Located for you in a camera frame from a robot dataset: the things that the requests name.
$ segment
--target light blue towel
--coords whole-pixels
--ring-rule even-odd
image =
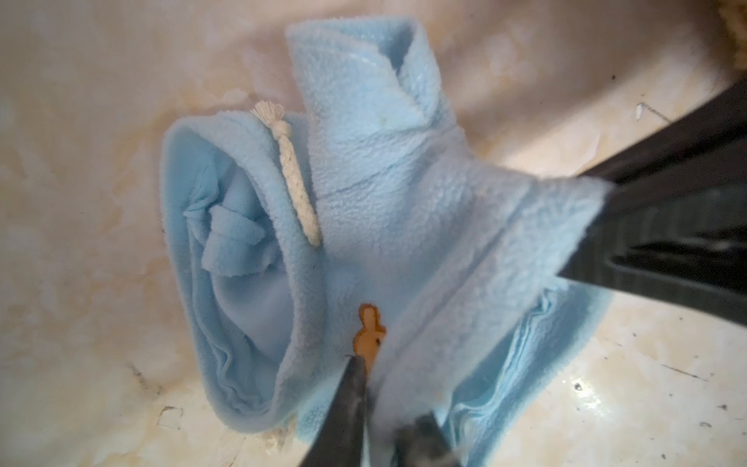
[[[480,466],[607,304],[555,274],[609,186],[477,160],[412,19],[304,22],[287,37],[308,116],[286,120],[320,248],[252,114],[184,118],[164,143],[164,226],[208,397],[236,430],[296,413],[310,439],[374,303],[388,334],[370,379],[372,465],[435,410]]]

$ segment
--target black tongs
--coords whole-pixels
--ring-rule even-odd
[[[354,356],[345,367],[317,440],[300,467],[359,467],[367,409],[365,361]],[[433,414],[423,415],[398,431],[392,460],[392,467],[430,466],[459,467]]]
[[[583,175],[617,184],[560,276],[747,324],[747,80]],[[347,364],[302,467],[359,467],[365,365]],[[433,414],[393,466],[457,467]]]

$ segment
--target stain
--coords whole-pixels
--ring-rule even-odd
[[[643,111],[649,111],[652,114],[656,115],[660,119],[664,120],[667,124],[672,123],[672,119],[668,118],[666,115],[662,114],[655,108],[651,107],[649,104],[646,104],[645,102],[639,102],[638,105],[636,105],[636,120],[641,120],[641,116],[643,115]]]
[[[293,446],[298,425],[298,415],[294,413],[280,427],[260,434],[264,450],[268,454],[288,452]]]
[[[142,371],[138,370],[137,367],[132,364],[132,362],[127,362],[126,364],[127,368],[130,369],[130,371],[132,372],[132,376],[135,377],[137,384],[139,385],[140,389],[143,390],[143,392],[147,392],[151,396],[160,396],[161,393],[163,393],[163,386],[156,386],[155,388],[152,388],[148,383],[148,380],[145,378],[145,375],[143,375]]]
[[[661,365],[662,365],[662,366],[663,366],[664,368],[667,368],[667,369],[669,369],[669,370],[672,370],[672,371],[677,371],[678,373],[682,373],[682,374],[684,374],[684,375],[687,375],[687,376],[689,376],[689,377],[691,377],[691,378],[695,378],[695,379],[697,379],[697,380],[700,380],[700,381],[705,381],[706,383],[708,383],[708,380],[706,380],[706,379],[704,379],[704,378],[701,378],[701,377],[699,377],[699,376],[698,376],[697,374],[692,374],[692,373],[688,373],[688,372],[686,372],[686,371],[682,371],[682,370],[680,370],[680,369],[678,369],[678,368],[675,368],[675,367],[672,367],[672,366],[669,366],[669,365],[664,365],[663,363],[662,363]]]
[[[149,391],[150,386],[148,385],[148,380],[146,380],[145,376],[143,376],[143,373],[137,369],[135,365],[133,365],[131,362],[127,362],[127,368],[132,371],[132,376],[135,377],[137,380],[137,384],[140,386],[140,389],[144,391]]]
[[[158,414],[156,424],[159,427],[168,428],[169,430],[182,429],[182,416],[185,414],[181,407],[165,406]]]

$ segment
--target fleece fabric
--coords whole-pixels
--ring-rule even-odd
[[[287,31],[306,114],[287,114],[323,243],[295,215],[269,129],[249,112],[176,122],[164,228],[210,402],[258,432],[310,439],[376,305],[371,464],[435,411],[467,466],[590,337],[604,292],[556,278],[609,190],[475,158],[424,28],[401,17]]]

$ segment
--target orange clip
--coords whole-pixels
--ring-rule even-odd
[[[386,328],[380,323],[379,309],[375,305],[362,304],[358,314],[361,317],[363,329],[358,331],[356,338],[353,339],[353,352],[363,357],[366,361],[366,374],[370,374],[379,347],[386,337]]]

